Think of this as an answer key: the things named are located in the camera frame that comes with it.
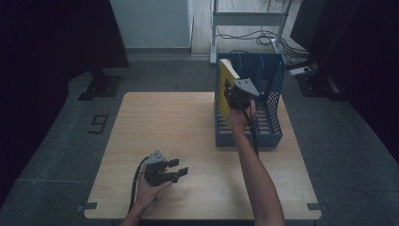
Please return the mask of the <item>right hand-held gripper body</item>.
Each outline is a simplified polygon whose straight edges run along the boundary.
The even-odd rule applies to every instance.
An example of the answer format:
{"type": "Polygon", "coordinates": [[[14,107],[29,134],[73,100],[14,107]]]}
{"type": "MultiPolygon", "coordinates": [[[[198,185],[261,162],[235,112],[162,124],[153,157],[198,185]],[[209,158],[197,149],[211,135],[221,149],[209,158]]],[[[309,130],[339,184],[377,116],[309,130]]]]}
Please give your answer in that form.
{"type": "Polygon", "coordinates": [[[247,109],[250,102],[260,96],[259,91],[249,78],[237,79],[232,87],[232,94],[225,94],[229,107],[233,109],[247,109]]]}

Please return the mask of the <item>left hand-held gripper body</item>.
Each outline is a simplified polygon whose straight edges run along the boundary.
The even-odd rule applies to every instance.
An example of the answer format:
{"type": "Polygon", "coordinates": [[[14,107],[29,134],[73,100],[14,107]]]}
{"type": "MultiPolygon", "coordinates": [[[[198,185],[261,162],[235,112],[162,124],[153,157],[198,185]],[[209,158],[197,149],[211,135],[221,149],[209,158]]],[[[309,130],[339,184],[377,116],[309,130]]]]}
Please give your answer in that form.
{"type": "Polygon", "coordinates": [[[147,166],[145,179],[151,186],[159,186],[165,182],[178,182],[180,178],[178,172],[166,172],[169,168],[168,161],[160,151],[155,151],[144,161],[147,166]]]}

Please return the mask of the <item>yellow book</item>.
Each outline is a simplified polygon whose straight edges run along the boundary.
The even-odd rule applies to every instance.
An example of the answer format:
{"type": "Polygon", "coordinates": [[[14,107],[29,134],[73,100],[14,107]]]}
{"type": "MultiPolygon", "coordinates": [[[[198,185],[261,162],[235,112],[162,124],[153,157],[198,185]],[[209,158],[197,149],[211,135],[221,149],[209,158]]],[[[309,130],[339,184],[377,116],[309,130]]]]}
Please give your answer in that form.
{"type": "Polygon", "coordinates": [[[239,79],[240,76],[233,68],[231,61],[227,58],[221,58],[218,61],[218,81],[217,83],[217,110],[221,114],[223,120],[230,124],[228,119],[230,115],[230,107],[225,97],[225,81],[228,80],[231,85],[234,85],[234,81],[239,79]]]}

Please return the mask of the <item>blue perforated file basket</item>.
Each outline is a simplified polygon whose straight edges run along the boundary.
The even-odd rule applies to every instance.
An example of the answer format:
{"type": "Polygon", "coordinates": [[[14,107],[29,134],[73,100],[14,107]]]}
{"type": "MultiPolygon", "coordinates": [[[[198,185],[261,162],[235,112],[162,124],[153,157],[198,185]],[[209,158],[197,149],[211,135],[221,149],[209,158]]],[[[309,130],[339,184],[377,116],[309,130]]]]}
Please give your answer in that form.
{"type": "MultiPolygon", "coordinates": [[[[279,125],[278,106],[286,62],[282,54],[218,54],[227,58],[241,78],[249,78],[260,96],[255,98],[257,119],[253,121],[259,147],[276,147],[283,133],[279,125]]],[[[217,110],[218,63],[215,78],[215,145],[235,145],[230,126],[217,110]]]]}

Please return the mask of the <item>person's left hand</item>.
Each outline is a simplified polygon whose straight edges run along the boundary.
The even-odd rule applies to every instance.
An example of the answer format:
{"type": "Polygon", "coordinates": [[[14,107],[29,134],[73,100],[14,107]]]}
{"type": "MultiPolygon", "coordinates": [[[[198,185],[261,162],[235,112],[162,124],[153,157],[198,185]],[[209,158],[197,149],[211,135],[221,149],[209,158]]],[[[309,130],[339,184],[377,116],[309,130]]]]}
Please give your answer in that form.
{"type": "Polygon", "coordinates": [[[165,182],[159,186],[151,186],[145,179],[146,167],[144,165],[139,173],[135,201],[135,205],[144,207],[148,207],[163,190],[172,185],[172,182],[165,182]]]}

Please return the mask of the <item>person's right hand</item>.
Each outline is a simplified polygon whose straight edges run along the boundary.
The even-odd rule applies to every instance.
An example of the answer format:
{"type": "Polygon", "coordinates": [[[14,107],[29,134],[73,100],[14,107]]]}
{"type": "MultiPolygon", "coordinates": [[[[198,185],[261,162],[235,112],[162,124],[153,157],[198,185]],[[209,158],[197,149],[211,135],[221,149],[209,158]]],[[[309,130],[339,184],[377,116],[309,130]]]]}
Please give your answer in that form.
{"type": "Polygon", "coordinates": [[[254,101],[250,102],[250,106],[246,109],[246,113],[249,117],[249,121],[247,121],[245,114],[241,110],[231,109],[229,120],[231,130],[234,133],[243,134],[246,128],[249,127],[249,123],[257,118],[256,104],[254,101]]]}

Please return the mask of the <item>white power strip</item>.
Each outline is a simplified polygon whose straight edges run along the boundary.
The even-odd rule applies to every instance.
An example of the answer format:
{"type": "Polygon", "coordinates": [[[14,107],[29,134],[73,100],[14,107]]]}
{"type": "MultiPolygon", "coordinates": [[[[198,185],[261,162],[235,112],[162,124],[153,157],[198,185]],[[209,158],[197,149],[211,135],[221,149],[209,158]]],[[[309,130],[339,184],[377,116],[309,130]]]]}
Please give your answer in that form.
{"type": "Polygon", "coordinates": [[[290,70],[289,74],[291,76],[294,76],[294,75],[299,75],[299,74],[309,73],[309,72],[311,72],[311,68],[309,68],[309,67],[301,67],[301,68],[290,70]]]}

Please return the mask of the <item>black stand base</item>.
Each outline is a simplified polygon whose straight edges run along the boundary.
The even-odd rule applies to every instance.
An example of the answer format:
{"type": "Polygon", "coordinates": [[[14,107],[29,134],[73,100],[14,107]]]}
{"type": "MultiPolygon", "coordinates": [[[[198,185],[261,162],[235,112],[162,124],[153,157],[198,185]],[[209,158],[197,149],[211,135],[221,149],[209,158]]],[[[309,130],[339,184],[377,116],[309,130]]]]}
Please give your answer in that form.
{"type": "Polygon", "coordinates": [[[95,97],[115,97],[123,79],[118,75],[106,75],[101,68],[90,71],[92,80],[85,92],[78,98],[79,101],[92,101],[95,97]]]}
{"type": "Polygon", "coordinates": [[[333,102],[346,102],[337,83],[330,75],[323,76],[318,73],[302,73],[297,75],[296,81],[305,97],[323,97],[333,102]]]}

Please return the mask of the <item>white panel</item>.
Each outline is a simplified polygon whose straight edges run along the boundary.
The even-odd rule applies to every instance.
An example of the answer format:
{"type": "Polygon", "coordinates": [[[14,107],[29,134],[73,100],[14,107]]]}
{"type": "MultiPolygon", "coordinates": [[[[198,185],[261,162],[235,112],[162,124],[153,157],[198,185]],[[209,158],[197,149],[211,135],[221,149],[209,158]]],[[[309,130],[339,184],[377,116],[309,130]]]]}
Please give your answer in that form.
{"type": "Polygon", "coordinates": [[[110,4],[126,50],[191,52],[193,0],[110,0],[110,4]]]}

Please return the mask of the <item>dark curtain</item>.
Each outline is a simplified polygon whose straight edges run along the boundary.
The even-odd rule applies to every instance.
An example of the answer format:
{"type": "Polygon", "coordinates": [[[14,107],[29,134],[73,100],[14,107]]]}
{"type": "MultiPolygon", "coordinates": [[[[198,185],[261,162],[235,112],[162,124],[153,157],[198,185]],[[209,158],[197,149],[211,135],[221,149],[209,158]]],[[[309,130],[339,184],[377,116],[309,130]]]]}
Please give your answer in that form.
{"type": "Polygon", "coordinates": [[[291,38],[399,157],[399,0],[301,0],[291,38]]]}
{"type": "Polygon", "coordinates": [[[0,207],[69,95],[128,60],[110,0],[0,0],[0,207]]]}

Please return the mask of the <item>white metal stand frame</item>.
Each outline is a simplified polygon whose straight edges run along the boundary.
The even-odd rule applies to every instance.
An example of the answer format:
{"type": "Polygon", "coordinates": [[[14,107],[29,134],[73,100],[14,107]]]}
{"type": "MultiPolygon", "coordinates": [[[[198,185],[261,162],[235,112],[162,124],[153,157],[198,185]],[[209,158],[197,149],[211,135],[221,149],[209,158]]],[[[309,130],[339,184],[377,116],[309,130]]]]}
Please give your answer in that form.
{"type": "Polygon", "coordinates": [[[272,40],[272,47],[280,53],[280,42],[293,0],[288,0],[282,12],[219,12],[218,0],[211,0],[210,64],[216,65],[216,29],[221,26],[277,26],[277,36],[272,40]]]}

